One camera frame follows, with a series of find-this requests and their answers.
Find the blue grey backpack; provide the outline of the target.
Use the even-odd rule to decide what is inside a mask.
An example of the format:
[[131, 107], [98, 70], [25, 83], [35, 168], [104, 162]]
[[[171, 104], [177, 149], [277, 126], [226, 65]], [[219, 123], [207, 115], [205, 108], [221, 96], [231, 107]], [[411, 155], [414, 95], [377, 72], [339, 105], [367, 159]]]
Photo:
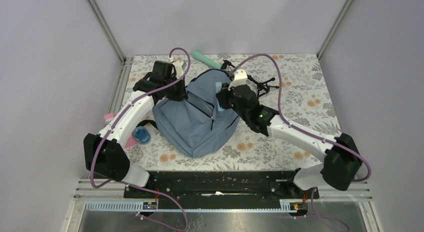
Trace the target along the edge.
[[164, 99], [152, 109], [156, 128], [181, 153], [199, 158], [218, 151], [233, 136], [239, 115], [222, 110], [216, 98], [216, 84], [228, 84], [221, 69], [209, 69], [185, 87], [183, 101]]

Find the light blue marker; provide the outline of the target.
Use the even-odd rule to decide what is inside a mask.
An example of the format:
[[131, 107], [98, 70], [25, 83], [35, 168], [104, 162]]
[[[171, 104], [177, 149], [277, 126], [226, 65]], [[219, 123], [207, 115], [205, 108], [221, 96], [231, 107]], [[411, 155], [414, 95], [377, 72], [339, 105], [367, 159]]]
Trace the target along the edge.
[[219, 112], [223, 112], [224, 111], [224, 109], [221, 107], [220, 100], [219, 100], [219, 93], [221, 92], [221, 90], [222, 90], [222, 83], [221, 82], [216, 82], [215, 83], [215, 91], [216, 91], [215, 99], [216, 99], [216, 103], [217, 103], [217, 110]]

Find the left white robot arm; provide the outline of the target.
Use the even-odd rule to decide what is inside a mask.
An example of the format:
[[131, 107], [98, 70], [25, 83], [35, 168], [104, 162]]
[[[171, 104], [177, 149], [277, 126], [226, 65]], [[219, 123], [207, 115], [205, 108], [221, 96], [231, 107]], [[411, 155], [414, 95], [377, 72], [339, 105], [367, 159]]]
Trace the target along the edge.
[[168, 62], [155, 61], [152, 71], [134, 84], [126, 104], [115, 117], [98, 133], [85, 136], [85, 166], [91, 178], [100, 175], [109, 181], [136, 186], [144, 198], [154, 194], [155, 184], [149, 180], [150, 174], [130, 162], [124, 147], [138, 123], [159, 100], [184, 99], [184, 78], [190, 66], [190, 60], [172, 57]]

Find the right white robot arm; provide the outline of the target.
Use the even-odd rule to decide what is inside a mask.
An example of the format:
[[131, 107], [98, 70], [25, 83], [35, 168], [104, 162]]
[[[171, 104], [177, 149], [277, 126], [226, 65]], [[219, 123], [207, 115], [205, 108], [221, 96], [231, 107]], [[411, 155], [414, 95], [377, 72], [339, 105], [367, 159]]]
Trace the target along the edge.
[[289, 142], [319, 160], [318, 165], [292, 173], [286, 185], [291, 197], [299, 198], [307, 190], [322, 185], [346, 191], [354, 181], [362, 161], [349, 135], [318, 134], [296, 122], [284, 121], [281, 112], [261, 105], [246, 84], [231, 87], [218, 82], [216, 99], [220, 108], [232, 109], [253, 132]]

